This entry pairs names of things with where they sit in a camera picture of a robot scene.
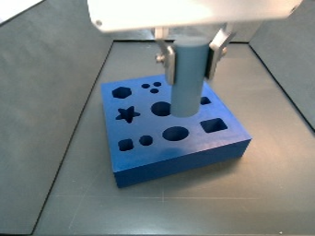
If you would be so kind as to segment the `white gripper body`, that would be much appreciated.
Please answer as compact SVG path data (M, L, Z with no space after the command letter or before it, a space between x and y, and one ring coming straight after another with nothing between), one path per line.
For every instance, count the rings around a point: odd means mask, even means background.
M285 18L303 0L87 0L103 32Z

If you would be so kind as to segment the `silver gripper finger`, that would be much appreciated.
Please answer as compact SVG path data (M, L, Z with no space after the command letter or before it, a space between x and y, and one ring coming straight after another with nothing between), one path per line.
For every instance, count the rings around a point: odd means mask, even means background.
M165 81L172 85L175 83L176 53L172 46L165 43L167 36L168 28L160 27L153 29L153 38L160 48L160 52L155 56L155 61L164 66Z
M231 42L233 36L235 32L232 31L232 26L225 23L209 42L208 62L205 69L205 78L208 79L213 78L216 65L227 53L228 43Z

